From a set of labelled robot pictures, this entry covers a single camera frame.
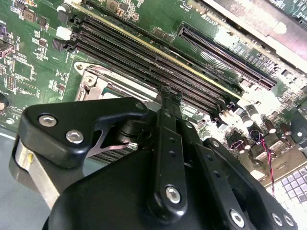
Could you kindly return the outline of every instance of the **black plastic bracket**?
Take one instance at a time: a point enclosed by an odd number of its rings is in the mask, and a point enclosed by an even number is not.
[[[24,110],[18,136],[33,152],[58,166],[72,168],[82,165],[93,146],[95,131],[108,133],[117,122],[141,119],[147,113],[146,106],[135,98],[34,105]],[[57,124],[41,125],[38,119],[42,115],[53,116]],[[82,133],[82,143],[74,144],[66,139],[70,130]]]

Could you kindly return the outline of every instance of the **hole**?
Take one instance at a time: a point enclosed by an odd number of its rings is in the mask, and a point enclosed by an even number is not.
[[[176,156],[176,153],[175,153],[174,151],[172,151],[172,150],[170,150],[168,153],[169,153],[172,157],[175,157],[175,156]]]
[[[237,221],[241,221],[241,218],[239,216],[235,216]]]
[[[10,106],[9,99],[7,99],[4,94],[0,93],[0,111],[5,110],[7,107]]]
[[[209,159],[209,160],[213,161],[213,158],[212,158],[212,156],[210,156],[210,155],[207,155],[207,157],[208,157],[208,159]]]
[[[172,143],[175,143],[175,142],[176,142],[176,140],[173,139],[173,138],[170,138],[169,141],[172,142]]]
[[[217,178],[220,178],[220,177],[221,177],[221,175],[219,174],[218,171],[214,171],[213,173],[214,173],[214,175],[215,175]]]

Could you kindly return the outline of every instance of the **capacitor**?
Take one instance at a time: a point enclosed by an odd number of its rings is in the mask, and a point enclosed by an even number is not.
[[[244,149],[246,149],[246,150],[250,149],[250,144],[249,144],[247,137],[242,137],[242,141],[243,141]]]
[[[251,127],[253,125],[253,121],[250,119],[249,115],[244,115],[241,117],[245,127]]]
[[[210,138],[211,137],[211,133],[208,131],[208,130],[204,130],[201,134],[201,138],[203,140],[207,139],[207,138]]]
[[[242,154],[242,153],[245,152],[245,149],[244,149],[243,145],[239,145],[238,148],[237,148],[236,150],[238,150],[238,152],[239,152],[240,154]]]
[[[257,123],[259,123],[261,121],[261,117],[260,114],[258,113],[257,109],[252,108],[248,111],[248,114],[250,115],[250,118],[254,121],[256,121]]]
[[[275,129],[272,121],[267,120],[267,121],[264,122],[264,125],[266,126],[269,133],[275,133],[276,132],[276,129]]]
[[[286,123],[281,123],[279,127],[285,136],[289,136],[292,134],[292,132],[289,129],[289,126]]]

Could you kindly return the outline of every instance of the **microchip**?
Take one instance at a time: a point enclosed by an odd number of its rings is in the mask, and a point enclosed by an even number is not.
[[[59,84],[58,89],[64,91],[65,90],[65,85]]]
[[[39,44],[40,44],[41,46],[43,46],[43,47],[46,47],[47,41],[46,41],[45,39],[41,38],[41,39],[39,40]]]
[[[25,5],[23,5],[21,2],[17,2],[16,3],[16,6],[19,8],[19,9],[24,9]]]
[[[46,25],[46,22],[47,22],[46,18],[43,18],[42,16],[38,17],[37,23],[39,24],[40,27],[44,28]]]
[[[107,0],[107,3],[106,3],[106,7],[112,11],[112,12],[116,12],[117,11],[117,8],[118,8],[118,1],[115,1],[115,0]]]
[[[120,4],[120,8],[121,8],[123,11],[127,11],[128,8],[129,8],[129,5],[122,2],[122,3]]]
[[[0,35],[6,34],[6,27],[4,25],[0,25]]]
[[[276,111],[272,113],[273,118],[275,118],[277,115],[278,115],[278,112]]]
[[[174,41],[174,38],[169,34],[164,34],[163,38],[168,42],[172,43]]]
[[[153,34],[156,35],[157,37],[163,37],[164,33],[162,30],[159,30],[157,27],[153,29]]]
[[[24,19],[28,22],[35,22],[36,18],[36,13],[29,11],[29,10],[24,10]]]

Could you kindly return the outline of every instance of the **integrated circuit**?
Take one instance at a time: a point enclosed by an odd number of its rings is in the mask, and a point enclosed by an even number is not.
[[[0,58],[8,56],[9,54],[13,53],[14,50],[15,46],[6,41],[0,40]]]
[[[120,8],[121,8],[123,11],[128,11],[129,5],[126,4],[126,3],[124,3],[124,2],[122,2],[122,3],[120,4]]]
[[[46,18],[42,17],[42,16],[39,16],[38,17],[38,20],[37,20],[37,23],[39,24],[40,27],[45,27],[46,26]]]
[[[24,10],[24,19],[28,22],[35,22],[36,19],[36,13],[30,11],[30,10]]]
[[[107,3],[106,3],[106,7],[112,11],[112,12],[116,12],[117,11],[117,8],[118,8],[118,1],[115,1],[115,0],[107,0]]]

